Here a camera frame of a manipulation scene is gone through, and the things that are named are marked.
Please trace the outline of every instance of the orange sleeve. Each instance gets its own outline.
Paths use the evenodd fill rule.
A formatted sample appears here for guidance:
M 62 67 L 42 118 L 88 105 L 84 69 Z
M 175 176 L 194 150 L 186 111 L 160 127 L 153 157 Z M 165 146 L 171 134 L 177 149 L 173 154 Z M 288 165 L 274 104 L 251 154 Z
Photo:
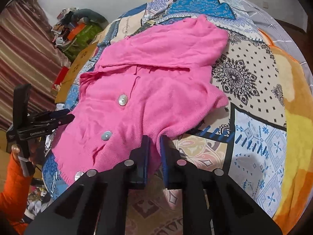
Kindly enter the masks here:
M 24 177 L 19 163 L 11 155 L 7 167 L 7 180 L 0 193 L 0 211 L 10 221 L 20 221 L 27 205 L 31 177 Z

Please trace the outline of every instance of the pearl button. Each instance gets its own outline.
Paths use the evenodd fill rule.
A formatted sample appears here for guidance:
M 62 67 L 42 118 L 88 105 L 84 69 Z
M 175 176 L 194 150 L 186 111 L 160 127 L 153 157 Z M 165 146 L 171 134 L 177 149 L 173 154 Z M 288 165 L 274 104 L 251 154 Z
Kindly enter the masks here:
M 121 106 L 125 106 L 128 102 L 128 98 L 126 95 L 120 95 L 119 98 L 118 98 L 118 103 L 121 105 Z
M 75 181 L 77 181 L 84 173 L 82 171 L 78 171 L 75 175 Z
M 109 138 L 111 138 L 111 136 L 112 136 L 112 132 L 106 131 L 104 134 L 101 135 L 101 139 L 108 140 Z

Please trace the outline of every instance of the orange cloth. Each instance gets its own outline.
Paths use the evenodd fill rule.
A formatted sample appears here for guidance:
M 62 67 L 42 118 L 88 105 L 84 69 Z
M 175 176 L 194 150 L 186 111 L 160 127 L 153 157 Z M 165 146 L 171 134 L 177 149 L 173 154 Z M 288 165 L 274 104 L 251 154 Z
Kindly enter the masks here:
M 3 192 L 0 193 L 0 211 L 20 235 L 27 227 L 27 224 L 19 221 L 23 218 L 26 209 L 31 180 L 32 176 L 23 176 L 21 166 L 11 155 L 7 167 L 7 180 Z

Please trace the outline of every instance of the pink garment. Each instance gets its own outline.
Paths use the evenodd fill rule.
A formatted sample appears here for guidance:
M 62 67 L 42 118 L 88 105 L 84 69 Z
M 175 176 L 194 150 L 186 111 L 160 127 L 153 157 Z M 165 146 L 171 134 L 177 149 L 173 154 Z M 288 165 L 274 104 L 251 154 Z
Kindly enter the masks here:
M 149 171 L 160 165 L 161 135 L 174 138 L 194 128 L 208 112 L 228 104 L 210 84 L 212 65 L 228 33 L 204 15 L 153 26 L 107 47 L 93 72 L 80 76 L 75 119 L 57 132 L 52 151 L 62 178 L 71 185 L 78 171 L 113 168 L 140 146 L 151 145 Z M 128 102 L 121 106 L 120 95 Z M 101 135 L 111 131 L 104 141 Z

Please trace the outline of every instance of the patchwork bedsheet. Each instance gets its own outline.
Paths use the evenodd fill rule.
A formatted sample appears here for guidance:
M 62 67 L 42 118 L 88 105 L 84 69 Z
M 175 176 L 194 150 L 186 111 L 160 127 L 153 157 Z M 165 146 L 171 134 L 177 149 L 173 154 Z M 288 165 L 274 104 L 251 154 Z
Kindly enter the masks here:
M 195 129 L 173 140 L 173 144 L 182 157 L 199 168 L 210 171 L 221 168 L 227 172 L 287 233 L 305 209 L 304 204 L 293 212 L 297 198 L 287 196 L 290 183 L 295 188 L 295 182 L 299 181 L 297 168 L 290 164 L 294 141 L 287 134 L 288 115 L 297 113 L 298 108 L 285 110 L 283 93 L 290 89 L 282 84 L 285 74 L 282 78 L 273 47 L 264 42 L 252 20 L 252 8 L 244 0 L 152 0 L 128 11 L 104 31 L 96 55 L 74 81 L 65 108 L 75 108 L 79 101 L 80 74 L 93 71 L 108 45 L 154 24 L 172 24 L 184 17 L 205 14 L 210 22 L 229 32 L 228 45 L 212 70 L 212 83 L 225 92 L 229 105 L 209 113 Z M 304 79 L 299 81 L 304 82 L 303 88 L 309 89 Z M 310 175 L 312 147 L 308 144 L 305 149 L 307 161 L 301 168 Z M 52 153 L 43 167 L 43 178 L 54 199 L 67 187 Z M 308 192 L 301 196 L 308 199 L 312 183 L 297 183 L 298 194 L 304 184 Z M 126 234 L 182 233 L 181 192 L 163 188 L 161 170 L 150 178 L 146 190 L 130 194 L 127 211 Z M 293 218 L 288 219 L 284 212 Z

